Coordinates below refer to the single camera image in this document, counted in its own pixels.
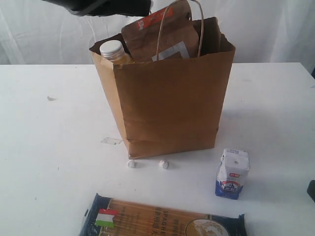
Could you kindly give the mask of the yellow millet bottle white cap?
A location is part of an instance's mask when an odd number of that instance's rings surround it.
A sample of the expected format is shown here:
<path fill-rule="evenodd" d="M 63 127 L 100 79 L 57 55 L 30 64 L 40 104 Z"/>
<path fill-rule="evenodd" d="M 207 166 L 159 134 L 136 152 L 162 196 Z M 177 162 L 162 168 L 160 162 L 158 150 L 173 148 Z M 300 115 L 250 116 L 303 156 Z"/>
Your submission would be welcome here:
<path fill-rule="evenodd" d="M 111 61 L 113 64 L 134 63 L 132 57 L 125 52 L 125 49 L 118 40 L 109 40 L 101 44 L 100 54 L 102 57 Z"/>

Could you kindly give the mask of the brown snack pouch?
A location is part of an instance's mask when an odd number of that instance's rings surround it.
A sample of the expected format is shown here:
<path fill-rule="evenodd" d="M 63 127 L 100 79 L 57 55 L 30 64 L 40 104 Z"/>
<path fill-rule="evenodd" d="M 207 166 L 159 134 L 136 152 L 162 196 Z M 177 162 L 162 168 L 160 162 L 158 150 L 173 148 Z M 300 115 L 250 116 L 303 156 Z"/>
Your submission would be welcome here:
<path fill-rule="evenodd" d="M 180 0 L 122 28 L 126 46 L 136 62 L 195 58 L 199 35 L 188 1 Z"/>

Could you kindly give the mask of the brown paper bag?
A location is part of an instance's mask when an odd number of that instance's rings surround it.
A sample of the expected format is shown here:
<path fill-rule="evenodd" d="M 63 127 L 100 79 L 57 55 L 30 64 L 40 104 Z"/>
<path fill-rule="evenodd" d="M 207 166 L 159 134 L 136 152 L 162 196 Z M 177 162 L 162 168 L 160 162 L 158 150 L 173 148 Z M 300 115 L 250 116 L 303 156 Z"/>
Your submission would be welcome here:
<path fill-rule="evenodd" d="M 215 17 L 192 20 L 197 57 L 136 62 L 122 33 L 90 52 L 131 159 L 213 148 L 235 47 Z M 113 64 L 100 46 L 121 41 L 134 63 Z"/>

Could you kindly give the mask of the small white blue milk carton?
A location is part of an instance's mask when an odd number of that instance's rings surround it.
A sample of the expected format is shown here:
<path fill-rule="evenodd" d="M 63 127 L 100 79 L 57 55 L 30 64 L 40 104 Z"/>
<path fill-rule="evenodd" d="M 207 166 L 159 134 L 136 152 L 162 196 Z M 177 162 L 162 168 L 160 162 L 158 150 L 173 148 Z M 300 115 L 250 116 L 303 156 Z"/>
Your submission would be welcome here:
<path fill-rule="evenodd" d="M 224 149 L 216 175 L 215 194 L 219 197 L 238 199 L 249 170 L 248 152 L 230 148 Z"/>

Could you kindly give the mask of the clear tape piece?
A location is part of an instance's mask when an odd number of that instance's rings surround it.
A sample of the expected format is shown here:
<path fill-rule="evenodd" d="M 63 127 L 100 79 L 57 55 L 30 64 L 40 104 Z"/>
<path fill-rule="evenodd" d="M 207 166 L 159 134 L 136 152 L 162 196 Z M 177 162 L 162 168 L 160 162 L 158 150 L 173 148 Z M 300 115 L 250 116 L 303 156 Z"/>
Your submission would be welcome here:
<path fill-rule="evenodd" d="M 104 138 L 101 143 L 108 144 L 108 145 L 118 145 L 122 142 L 121 139 L 106 137 Z"/>

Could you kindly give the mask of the small white wrapped candy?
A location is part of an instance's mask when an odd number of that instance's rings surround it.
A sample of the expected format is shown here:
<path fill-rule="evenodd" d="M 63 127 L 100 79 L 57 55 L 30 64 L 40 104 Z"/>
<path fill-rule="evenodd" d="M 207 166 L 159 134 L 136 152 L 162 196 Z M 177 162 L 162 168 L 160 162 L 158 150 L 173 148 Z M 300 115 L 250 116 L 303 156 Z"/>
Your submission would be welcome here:
<path fill-rule="evenodd" d="M 166 170 L 169 167 L 169 162 L 167 160 L 161 160 L 158 165 Z"/>
<path fill-rule="evenodd" d="M 133 160 L 133 159 L 131 159 L 131 160 L 129 160 L 128 162 L 127 162 L 127 167 L 128 168 L 135 168 L 136 167 L 136 162 L 135 162 L 135 160 Z"/>

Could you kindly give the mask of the spaghetti packet dark blue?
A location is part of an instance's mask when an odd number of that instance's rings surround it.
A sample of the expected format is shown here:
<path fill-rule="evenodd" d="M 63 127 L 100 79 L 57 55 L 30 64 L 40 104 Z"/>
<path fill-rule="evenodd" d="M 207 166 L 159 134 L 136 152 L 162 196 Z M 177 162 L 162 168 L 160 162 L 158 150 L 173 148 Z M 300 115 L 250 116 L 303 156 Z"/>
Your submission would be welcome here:
<path fill-rule="evenodd" d="M 96 194 L 85 213 L 82 236 L 245 236 L 245 216 L 230 218 Z"/>

